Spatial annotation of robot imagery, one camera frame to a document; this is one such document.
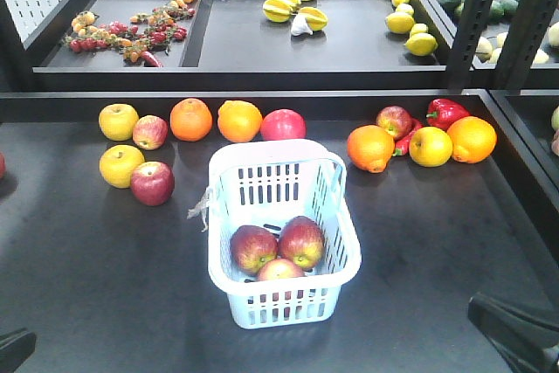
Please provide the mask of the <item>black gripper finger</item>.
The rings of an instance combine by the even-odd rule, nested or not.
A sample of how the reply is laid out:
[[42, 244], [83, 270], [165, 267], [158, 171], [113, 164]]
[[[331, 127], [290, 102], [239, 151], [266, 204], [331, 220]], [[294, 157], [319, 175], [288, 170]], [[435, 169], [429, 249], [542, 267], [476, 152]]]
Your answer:
[[513, 372], [558, 371], [558, 311], [544, 310], [477, 293], [468, 303], [469, 321]]
[[37, 335], [20, 328], [1, 335], [1, 373], [15, 372], [35, 351]]

